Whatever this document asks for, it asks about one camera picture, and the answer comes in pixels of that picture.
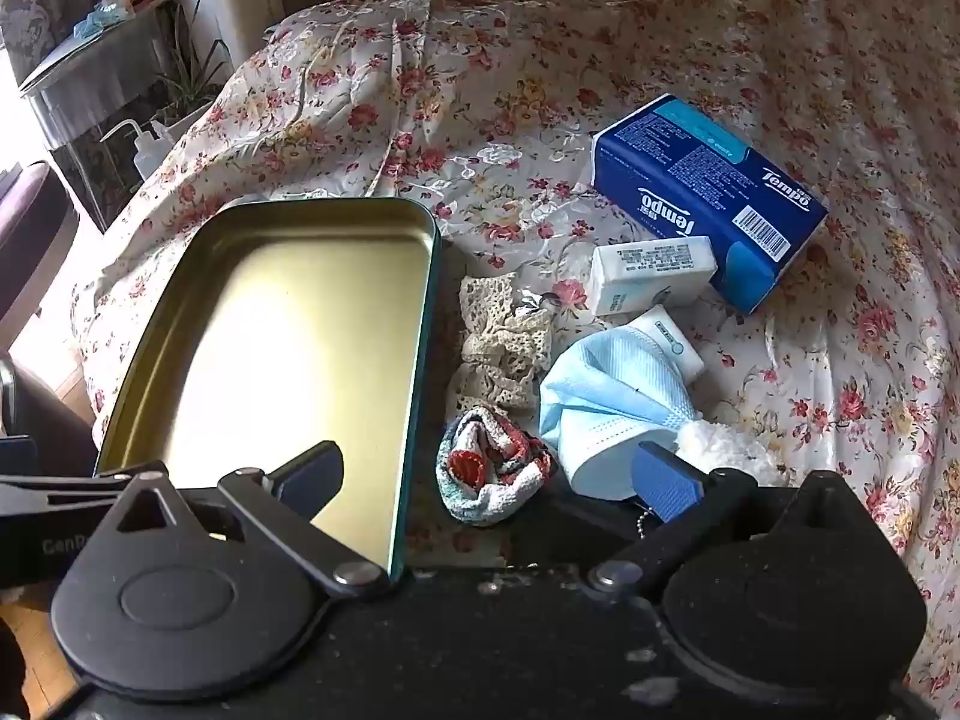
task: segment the green plant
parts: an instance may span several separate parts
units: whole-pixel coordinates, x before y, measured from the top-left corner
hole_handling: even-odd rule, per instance
[[[193,14],[188,19],[184,6],[176,4],[176,13],[173,16],[173,39],[171,40],[171,54],[173,55],[174,76],[157,74],[171,98],[171,103],[163,108],[158,115],[164,124],[174,124],[184,116],[193,113],[205,103],[213,101],[220,93],[222,86],[214,83],[214,76],[226,65],[226,60],[219,62],[212,69],[210,64],[222,47],[229,56],[227,44],[220,38],[213,41],[210,50],[206,53],[203,62],[197,55],[193,45],[192,35],[200,11],[200,0],[193,8]]]

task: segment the metal tray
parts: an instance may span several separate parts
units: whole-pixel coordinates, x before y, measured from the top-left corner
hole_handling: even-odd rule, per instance
[[[222,211],[157,303],[98,470],[161,459],[177,487],[210,487],[334,440],[343,487],[313,522],[397,572],[439,245],[403,199]]]

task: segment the curtain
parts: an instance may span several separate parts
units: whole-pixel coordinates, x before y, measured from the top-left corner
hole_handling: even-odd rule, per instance
[[[6,44],[17,83],[73,32],[100,0],[0,0],[0,42]],[[105,122],[52,152],[73,191],[99,228],[116,218],[139,182],[131,139],[107,146],[101,130],[126,118],[145,122],[165,104],[161,89],[133,100]]]

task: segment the face mask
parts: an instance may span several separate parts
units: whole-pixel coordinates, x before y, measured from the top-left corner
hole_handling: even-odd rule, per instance
[[[557,450],[570,488],[592,498],[634,495],[640,442],[673,451],[680,426],[698,416],[676,363],[629,325],[581,338],[541,384],[541,437]]]

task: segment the blue gripper pad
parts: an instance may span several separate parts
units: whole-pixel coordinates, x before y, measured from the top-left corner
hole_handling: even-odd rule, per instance
[[[634,492],[663,522],[704,497],[707,474],[653,442],[642,442],[631,464]]]

